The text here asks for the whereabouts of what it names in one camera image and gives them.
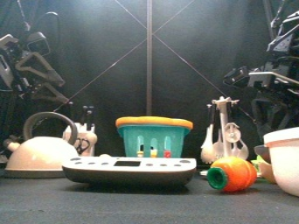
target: metal pole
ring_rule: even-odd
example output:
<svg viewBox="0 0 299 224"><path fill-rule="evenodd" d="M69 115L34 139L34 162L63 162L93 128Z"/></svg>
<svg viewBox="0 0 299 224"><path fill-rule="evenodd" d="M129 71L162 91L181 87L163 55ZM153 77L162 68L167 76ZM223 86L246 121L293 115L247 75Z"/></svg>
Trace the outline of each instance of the metal pole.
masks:
<svg viewBox="0 0 299 224"><path fill-rule="evenodd" d="M147 83L146 83L146 114L153 114L153 0L147 0Z"/></svg>

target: white bowl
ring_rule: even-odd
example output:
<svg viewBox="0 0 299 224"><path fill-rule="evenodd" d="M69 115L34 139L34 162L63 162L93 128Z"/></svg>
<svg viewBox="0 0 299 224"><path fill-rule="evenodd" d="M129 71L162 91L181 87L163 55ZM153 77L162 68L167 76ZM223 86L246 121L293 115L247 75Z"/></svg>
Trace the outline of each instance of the white bowl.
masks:
<svg viewBox="0 0 299 224"><path fill-rule="evenodd" d="M287 193L299 196L299 128L266 134L265 143L270 149L275 182Z"/></svg>

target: teal basket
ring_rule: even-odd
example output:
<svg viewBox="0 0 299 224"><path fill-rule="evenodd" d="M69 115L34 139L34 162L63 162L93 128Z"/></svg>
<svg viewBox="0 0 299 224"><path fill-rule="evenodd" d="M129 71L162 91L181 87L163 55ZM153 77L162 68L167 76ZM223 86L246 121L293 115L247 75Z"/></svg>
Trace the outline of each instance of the teal basket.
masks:
<svg viewBox="0 0 299 224"><path fill-rule="evenodd" d="M118 128L125 138L126 156L145 158L181 158L183 139L191 132L182 126L129 124Z"/></svg>

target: kettle spout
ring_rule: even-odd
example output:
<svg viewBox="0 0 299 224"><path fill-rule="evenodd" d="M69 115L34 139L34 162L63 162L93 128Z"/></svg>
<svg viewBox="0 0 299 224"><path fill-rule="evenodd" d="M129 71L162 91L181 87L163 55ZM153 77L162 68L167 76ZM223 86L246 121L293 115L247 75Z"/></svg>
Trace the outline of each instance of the kettle spout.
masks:
<svg viewBox="0 0 299 224"><path fill-rule="evenodd" d="M4 140L4 147L10 151L15 152L16 149L19 148L19 146L20 146L20 144L18 142L15 142L11 138L8 138L8 139Z"/></svg>

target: white kettle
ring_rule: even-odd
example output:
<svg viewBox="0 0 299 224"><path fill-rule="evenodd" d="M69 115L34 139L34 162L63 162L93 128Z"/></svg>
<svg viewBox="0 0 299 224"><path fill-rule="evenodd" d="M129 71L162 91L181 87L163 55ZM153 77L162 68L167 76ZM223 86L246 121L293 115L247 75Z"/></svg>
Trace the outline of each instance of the white kettle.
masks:
<svg viewBox="0 0 299 224"><path fill-rule="evenodd" d="M70 125L71 136L69 142L52 136L34 137L34 125L47 118L58 118ZM14 154L4 169L4 176L8 178L28 179L66 177L62 163L64 160L75 158L79 155L74 147L78 134L78 127L67 116L55 112L34 114L26 120L23 126L24 142L19 144L6 140L4 144Z"/></svg>

